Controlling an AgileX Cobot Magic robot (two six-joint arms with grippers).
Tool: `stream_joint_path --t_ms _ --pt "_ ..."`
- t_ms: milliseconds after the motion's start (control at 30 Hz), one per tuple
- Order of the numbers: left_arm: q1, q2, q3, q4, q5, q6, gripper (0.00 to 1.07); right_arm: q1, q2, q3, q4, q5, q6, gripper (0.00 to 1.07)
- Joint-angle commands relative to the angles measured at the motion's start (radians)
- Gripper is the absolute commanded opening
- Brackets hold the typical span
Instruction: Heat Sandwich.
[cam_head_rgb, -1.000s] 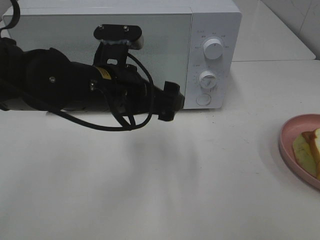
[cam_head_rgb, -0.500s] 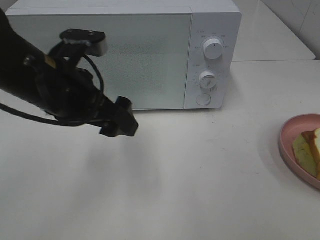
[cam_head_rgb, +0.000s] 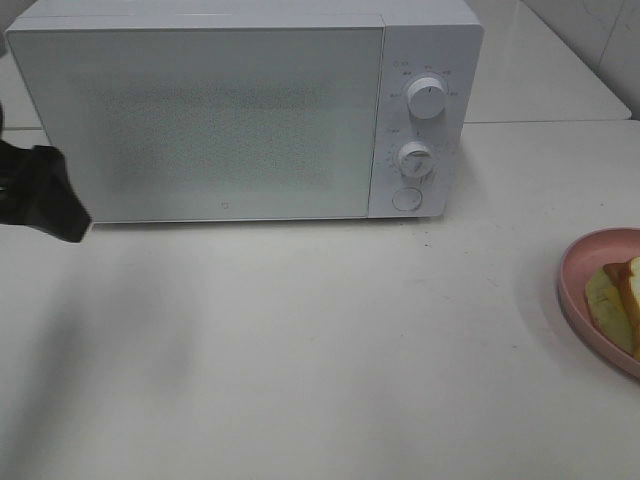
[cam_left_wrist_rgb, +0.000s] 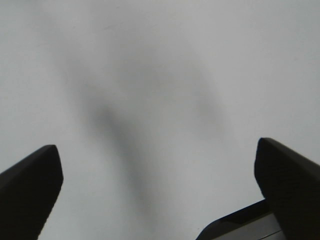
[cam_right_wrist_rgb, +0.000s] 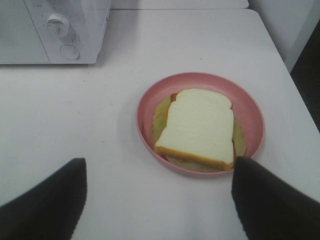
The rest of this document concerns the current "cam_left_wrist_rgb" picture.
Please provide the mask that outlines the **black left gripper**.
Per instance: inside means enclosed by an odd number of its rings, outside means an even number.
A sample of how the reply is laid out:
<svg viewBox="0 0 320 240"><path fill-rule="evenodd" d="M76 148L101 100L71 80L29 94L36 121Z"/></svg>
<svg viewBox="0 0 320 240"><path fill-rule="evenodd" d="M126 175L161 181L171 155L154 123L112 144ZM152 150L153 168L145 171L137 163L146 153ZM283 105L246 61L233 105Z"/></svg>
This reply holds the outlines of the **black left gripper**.
<svg viewBox="0 0 320 240"><path fill-rule="evenodd" d="M258 140L254 177L265 198L206 226L196 240L318 240L320 166L284 144Z"/></svg>

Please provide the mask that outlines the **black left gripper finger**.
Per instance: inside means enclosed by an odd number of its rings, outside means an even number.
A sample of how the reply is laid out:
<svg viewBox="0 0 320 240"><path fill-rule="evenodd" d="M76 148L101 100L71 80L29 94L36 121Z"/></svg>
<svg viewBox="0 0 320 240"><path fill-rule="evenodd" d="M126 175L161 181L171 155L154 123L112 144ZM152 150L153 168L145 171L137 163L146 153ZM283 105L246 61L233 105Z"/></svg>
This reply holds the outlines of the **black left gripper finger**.
<svg viewBox="0 0 320 240"><path fill-rule="evenodd" d="M45 145L0 174L0 238L36 240L64 181L56 145Z"/></svg>

